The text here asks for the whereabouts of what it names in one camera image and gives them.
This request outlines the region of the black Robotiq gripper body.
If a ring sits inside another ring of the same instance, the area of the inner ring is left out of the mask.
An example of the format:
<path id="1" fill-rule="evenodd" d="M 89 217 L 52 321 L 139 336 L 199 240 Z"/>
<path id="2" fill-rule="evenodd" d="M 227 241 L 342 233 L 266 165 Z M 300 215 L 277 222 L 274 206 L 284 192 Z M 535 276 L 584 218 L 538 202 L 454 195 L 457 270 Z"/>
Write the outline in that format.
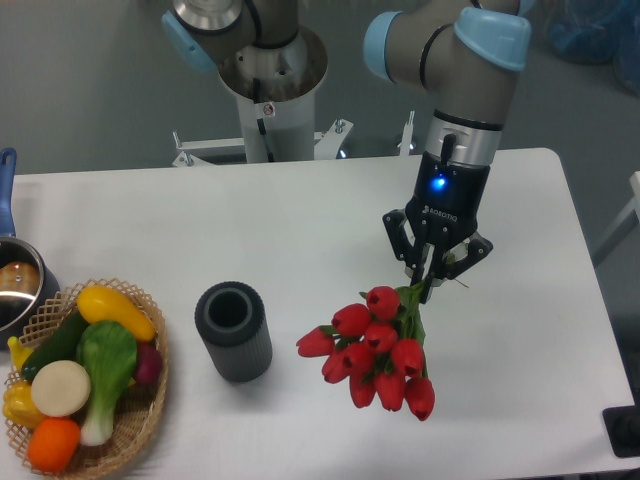
<path id="1" fill-rule="evenodd" d="M 453 248 L 474 234 L 489 172 L 489 166 L 442 164 L 425 152 L 413 196 L 405 207 L 415 239 Z"/>

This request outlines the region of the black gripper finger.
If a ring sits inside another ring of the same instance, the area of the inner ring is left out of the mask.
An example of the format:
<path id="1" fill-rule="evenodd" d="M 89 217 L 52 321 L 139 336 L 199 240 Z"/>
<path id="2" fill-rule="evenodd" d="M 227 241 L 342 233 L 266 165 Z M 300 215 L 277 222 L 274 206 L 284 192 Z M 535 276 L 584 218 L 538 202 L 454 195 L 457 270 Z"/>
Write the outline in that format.
<path id="1" fill-rule="evenodd" d="M 410 239 L 406 227 L 410 227 L 405 212 L 394 209 L 382 217 L 385 230 L 397 260 L 402 261 L 412 274 L 424 271 L 424 240 L 416 234 Z"/>
<path id="2" fill-rule="evenodd" d="M 449 250 L 444 256 L 440 279 L 453 280 L 466 272 L 493 251 L 493 243 L 480 235 L 472 234 L 468 239 Z"/>

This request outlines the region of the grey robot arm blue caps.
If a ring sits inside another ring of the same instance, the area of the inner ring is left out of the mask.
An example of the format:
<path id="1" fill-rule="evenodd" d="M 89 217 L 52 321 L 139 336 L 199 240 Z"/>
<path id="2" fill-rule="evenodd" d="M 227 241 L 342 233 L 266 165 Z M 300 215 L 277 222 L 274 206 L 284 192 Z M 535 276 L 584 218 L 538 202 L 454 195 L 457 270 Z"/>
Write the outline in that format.
<path id="1" fill-rule="evenodd" d="M 526 1 L 430 1 L 385 12 L 363 41 L 379 78 L 435 95 L 407 206 L 383 221 L 413 282 L 452 279 L 485 258 L 477 210 L 500 142 L 531 27 Z M 214 70 L 237 101 L 249 162 L 308 160 L 315 92 L 327 73 L 319 37 L 294 1 L 175 1 L 163 29 L 181 58 Z"/>

